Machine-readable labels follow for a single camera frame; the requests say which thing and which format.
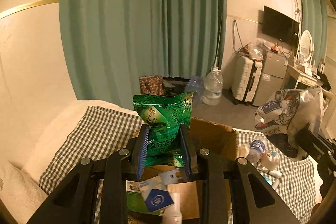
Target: black flat screen tv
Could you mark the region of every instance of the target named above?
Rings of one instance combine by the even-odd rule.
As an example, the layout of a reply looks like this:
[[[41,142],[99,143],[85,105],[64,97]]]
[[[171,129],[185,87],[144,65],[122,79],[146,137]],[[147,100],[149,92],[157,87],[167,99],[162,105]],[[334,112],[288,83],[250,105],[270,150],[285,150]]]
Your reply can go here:
[[[261,32],[295,46],[297,44],[299,23],[272,8],[264,6],[264,20]]]

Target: gold wall trim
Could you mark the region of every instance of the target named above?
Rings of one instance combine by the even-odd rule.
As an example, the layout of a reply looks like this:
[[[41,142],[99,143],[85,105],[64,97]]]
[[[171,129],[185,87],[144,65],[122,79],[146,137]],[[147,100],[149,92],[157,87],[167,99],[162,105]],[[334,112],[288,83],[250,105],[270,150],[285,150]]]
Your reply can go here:
[[[244,19],[244,20],[251,21],[251,22],[254,22],[254,23],[262,24],[262,22],[254,21],[252,19],[247,19],[247,18],[243,18],[243,17],[232,16],[232,15],[226,15],[226,16],[228,16],[228,17],[234,17],[234,18],[240,18],[240,19]]]
[[[26,4],[22,4],[13,8],[10,8],[6,11],[3,11],[0,13],[0,19],[12,15],[14,13],[17,13],[19,11],[22,10],[26,10],[29,8],[33,8],[33,7],[37,7],[37,6],[41,6],[41,5],[46,5],[46,4],[51,4],[51,3],[57,3],[58,0],[39,0],[39,1],[35,1],[35,2],[30,2],[30,3],[26,3]]]

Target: black and white gingham fabric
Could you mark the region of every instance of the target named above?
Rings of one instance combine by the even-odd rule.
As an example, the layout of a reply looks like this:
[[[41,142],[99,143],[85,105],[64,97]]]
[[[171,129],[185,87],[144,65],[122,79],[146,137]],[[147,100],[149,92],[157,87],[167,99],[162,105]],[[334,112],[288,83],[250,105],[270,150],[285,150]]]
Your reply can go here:
[[[40,177],[39,186],[50,194],[82,158],[100,160],[109,157],[126,146],[142,123],[138,116],[99,106],[88,107]],[[95,224],[99,222],[102,181],[98,189]]]
[[[258,136],[264,136],[263,133],[236,129],[238,133],[237,145],[250,143]],[[293,162],[280,152],[270,142],[266,149],[276,151],[281,159],[280,165],[276,170],[282,173],[279,178],[280,184],[276,189],[278,195],[291,209],[300,223],[308,222],[310,213],[315,205],[316,192],[314,182],[314,167],[309,159]],[[263,176],[275,182],[277,178],[260,172]],[[232,213],[229,223],[233,223]]]

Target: metal screw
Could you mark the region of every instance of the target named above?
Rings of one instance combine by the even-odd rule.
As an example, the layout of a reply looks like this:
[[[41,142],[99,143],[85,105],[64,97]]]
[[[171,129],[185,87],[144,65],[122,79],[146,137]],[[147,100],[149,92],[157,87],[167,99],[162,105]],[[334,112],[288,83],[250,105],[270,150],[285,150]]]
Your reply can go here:
[[[206,155],[209,155],[210,151],[209,151],[209,149],[201,148],[201,149],[199,150],[199,153],[200,153],[201,155],[206,156]]]
[[[247,159],[246,158],[239,158],[238,162],[242,165],[245,165],[245,164],[247,164]]]
[[[124,148],[119,151],[119,154],[122,156],[127,156],[129,153],[128,149]]]
[[[90,159],[89,158],[84,158],[84,159],[81,159],[81,164],[82,165],[87,165],[90,163]]]

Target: white suitcase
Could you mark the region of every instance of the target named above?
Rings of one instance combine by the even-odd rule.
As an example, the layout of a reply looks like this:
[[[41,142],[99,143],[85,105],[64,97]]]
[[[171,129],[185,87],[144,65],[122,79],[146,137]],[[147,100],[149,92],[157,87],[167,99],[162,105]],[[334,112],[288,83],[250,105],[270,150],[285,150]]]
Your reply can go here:
[[[252,102],[257,89],[263,63],[256,62],[245,56],[237,58],[232,94],[241,102]]]

